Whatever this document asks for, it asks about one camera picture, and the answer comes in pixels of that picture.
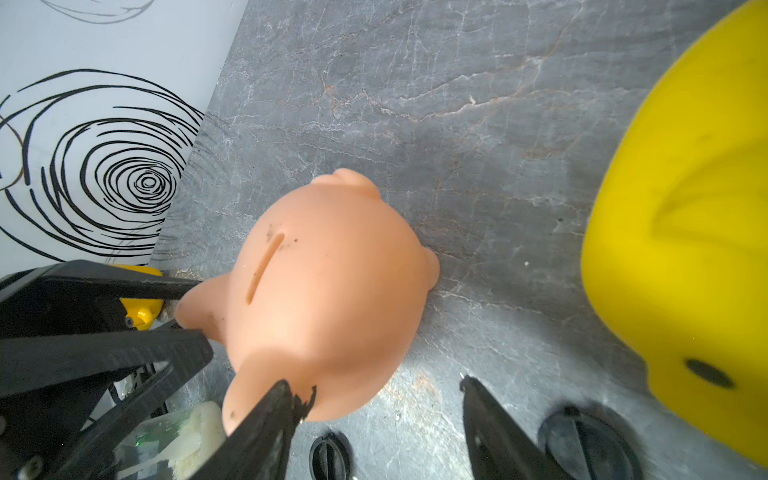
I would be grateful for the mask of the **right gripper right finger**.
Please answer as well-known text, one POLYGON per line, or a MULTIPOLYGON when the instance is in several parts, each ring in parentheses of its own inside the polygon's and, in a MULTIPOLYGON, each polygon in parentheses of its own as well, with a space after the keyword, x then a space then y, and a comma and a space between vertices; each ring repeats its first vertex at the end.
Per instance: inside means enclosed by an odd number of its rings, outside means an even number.
POLYGON ((468 457, 476 479, 566 479, 475 377, 460 382, 468 457))

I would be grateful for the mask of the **pink piggy bank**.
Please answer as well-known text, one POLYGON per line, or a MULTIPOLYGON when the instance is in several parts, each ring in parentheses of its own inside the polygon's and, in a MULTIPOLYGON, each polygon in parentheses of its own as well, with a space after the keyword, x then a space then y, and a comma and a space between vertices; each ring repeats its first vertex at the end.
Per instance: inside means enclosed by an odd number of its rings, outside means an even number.
POLYGON ((176 319, 226 350, 227 433, 282 380, 309 421, 332 421, 394 375, 439 275, 436 254, 376 185, 343 168, 269 207, 232 269, 188 291, 176 319))

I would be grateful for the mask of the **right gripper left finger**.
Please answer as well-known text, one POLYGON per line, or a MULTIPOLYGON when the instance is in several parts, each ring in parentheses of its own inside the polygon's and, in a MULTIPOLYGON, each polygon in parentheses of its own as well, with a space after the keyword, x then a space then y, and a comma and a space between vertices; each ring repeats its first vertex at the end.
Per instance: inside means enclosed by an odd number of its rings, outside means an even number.
POLYGON ((313 387, 302 401, 287 381, 278 381, 203 465, 203 478, 283 479, 295 430, 310 413, 316 392, 313 387))

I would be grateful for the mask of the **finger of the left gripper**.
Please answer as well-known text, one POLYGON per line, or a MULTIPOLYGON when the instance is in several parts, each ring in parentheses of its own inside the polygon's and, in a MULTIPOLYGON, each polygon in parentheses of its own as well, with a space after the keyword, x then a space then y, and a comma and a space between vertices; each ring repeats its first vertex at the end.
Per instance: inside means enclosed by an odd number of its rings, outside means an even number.
POLYGON ((112 478, 117 445, 212 356, 197 330, 2 341, 2 478, 112 478), (156 362, 163 369, 95 421, 88 420, 110 385, 156 362))
POLYGON ((12 273, 1 279, 1 337, 137 330, 122 298, 179 300, 198 284, 86 260, 12 273))

